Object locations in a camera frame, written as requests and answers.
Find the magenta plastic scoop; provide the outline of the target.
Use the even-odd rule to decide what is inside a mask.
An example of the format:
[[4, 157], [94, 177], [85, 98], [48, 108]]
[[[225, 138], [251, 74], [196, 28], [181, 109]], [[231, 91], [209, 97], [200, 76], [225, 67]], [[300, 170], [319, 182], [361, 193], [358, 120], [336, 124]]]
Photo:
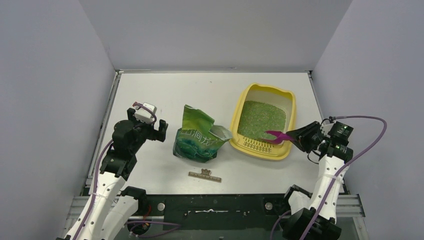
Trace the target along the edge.
[[272, 135], [275, 138], [274, 139], [266, 139], [263, 138], [262, 140], [270, 143], [270, 144], [274, 144], [274, 145], [279, 145], [284, 141], [294, 141], [295, 139], [289, 135], [287, 135], [286, 133], [283, 133], [282, 131], [274, 131], [274, 130], [267, 130], [265, 131], [266, 134], [268, 135]]

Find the green cat litter bag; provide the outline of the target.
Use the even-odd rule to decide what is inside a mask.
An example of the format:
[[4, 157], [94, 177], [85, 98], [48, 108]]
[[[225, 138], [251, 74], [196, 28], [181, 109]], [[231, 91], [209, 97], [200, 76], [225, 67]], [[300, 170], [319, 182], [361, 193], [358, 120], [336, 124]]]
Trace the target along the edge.
[[176, 132], [173, 155], [199, 163], [206, 163], [218, 155], [218, 150], [233, 135], [201, 109], [185, 105], [182, 127]]

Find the yellow litter box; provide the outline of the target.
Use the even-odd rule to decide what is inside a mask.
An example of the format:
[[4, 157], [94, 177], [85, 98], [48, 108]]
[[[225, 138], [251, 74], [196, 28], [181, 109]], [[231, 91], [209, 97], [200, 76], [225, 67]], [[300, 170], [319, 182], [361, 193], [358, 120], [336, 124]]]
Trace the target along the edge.
[[254, 158], [267, 161], [281, 161], [291, 152], [292, 143], [283, 141], [272, 144], [255, 140], [238, 133], [243, 107], [247, 101], [254, 101], [272, 105], [285, 113], [285, 124], [281, 130], [283, 133], [295, 128], [297, 118], [297, 106], [295, 94], [290, 90], [276, 86], [252, 83], [240, 95], [230, 123], [232, 139], [230, 145], [236, 150]]

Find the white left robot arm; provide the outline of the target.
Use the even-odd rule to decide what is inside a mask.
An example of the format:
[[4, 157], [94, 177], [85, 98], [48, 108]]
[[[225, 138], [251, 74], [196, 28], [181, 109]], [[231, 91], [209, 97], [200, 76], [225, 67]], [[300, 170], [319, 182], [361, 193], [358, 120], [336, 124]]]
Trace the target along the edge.
[[168, 124], [158, 120], [156, 110], [136, 102], [127, 110], [127, 119], [114, 125], [95, 164], [89, 198], [64, 240], [113, 240], [133, 214], [147, 212], [146, 191], [125, 184], [141, 146], [147, 140], [166, 139]]

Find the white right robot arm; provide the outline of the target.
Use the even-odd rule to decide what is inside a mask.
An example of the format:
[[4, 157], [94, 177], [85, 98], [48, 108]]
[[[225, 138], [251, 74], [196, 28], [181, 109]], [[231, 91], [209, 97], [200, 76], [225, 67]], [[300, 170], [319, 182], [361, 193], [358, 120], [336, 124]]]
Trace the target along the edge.
[[317, 151], [318, 177], [313, 192], [293, 185], [281, 199], [281, 207], [291, 214], [282, 225], [287, 240], [337, 240], [341, 228], [336, 225], [336, 206], [345, 165], [353, 158], [348, 147], [353, 127], [335, 121], [319, 122], [286, 132], [291, 142], [304, 153]]

